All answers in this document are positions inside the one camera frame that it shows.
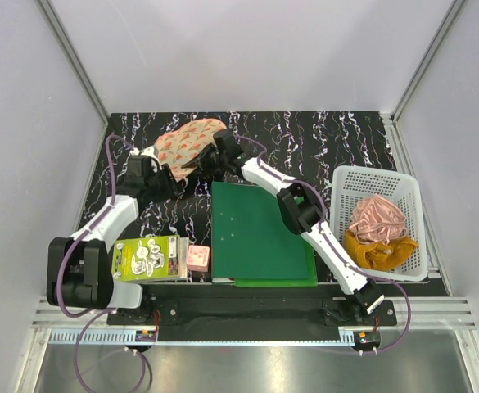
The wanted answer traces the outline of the pink floral mesh laundry bag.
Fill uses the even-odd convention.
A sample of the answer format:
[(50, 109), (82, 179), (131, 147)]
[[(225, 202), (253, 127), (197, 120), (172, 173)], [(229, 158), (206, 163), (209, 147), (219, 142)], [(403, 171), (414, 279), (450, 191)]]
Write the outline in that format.
[(214, 134), (226, 128), (221, 120), (202, 119), (161, 135), (154, 143), (160, 163), (169, 166), (176, 181), (185, 179), (194, 169), (183, 166), (207, 145), (214, 144)]

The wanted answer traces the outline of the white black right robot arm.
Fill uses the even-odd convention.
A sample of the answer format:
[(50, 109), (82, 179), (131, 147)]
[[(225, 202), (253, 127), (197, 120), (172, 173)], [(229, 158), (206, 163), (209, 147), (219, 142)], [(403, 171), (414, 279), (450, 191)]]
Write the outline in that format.
[(322, 197), (303, 180), (282, 174), (240, 147), (218, 149), (209, 145), (182, 167), (210, 174), (218, 169), (261, 187), (274, 196), (287, 229), (305, 240), (334, 275), (349, 303), (349, 315), (358, 324), (377, 317), (384, 301), (375, 280), (357, 267), (328, 229)]

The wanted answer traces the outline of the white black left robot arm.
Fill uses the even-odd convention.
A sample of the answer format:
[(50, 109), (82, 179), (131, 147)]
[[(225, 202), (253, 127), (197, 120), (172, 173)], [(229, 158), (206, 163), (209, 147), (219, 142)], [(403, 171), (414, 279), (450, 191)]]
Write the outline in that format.
[(152, 203), (177, 197), (171, 168), (149, 155), (130, 156), (112, 195), (80, 230), (54, 238), (47, 253), (46, 296), (69, 318), (109, 307), (115, 294), (109, 251), (120, 234)]

